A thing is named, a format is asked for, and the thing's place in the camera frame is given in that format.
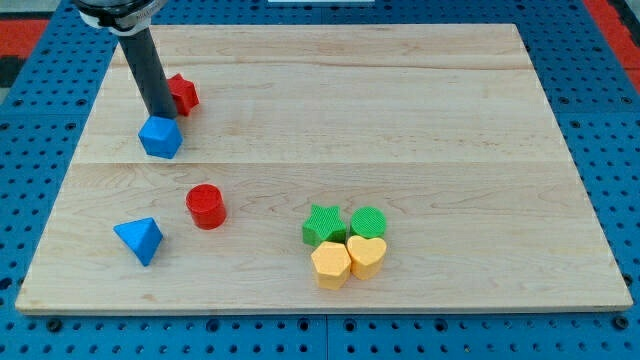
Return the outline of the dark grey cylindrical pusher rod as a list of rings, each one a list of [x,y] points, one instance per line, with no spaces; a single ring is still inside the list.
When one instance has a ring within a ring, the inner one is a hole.
[[[118,41],[148,114],[175,118],[177,107],[150,30],[146,28],[133,35],[119,36]]]

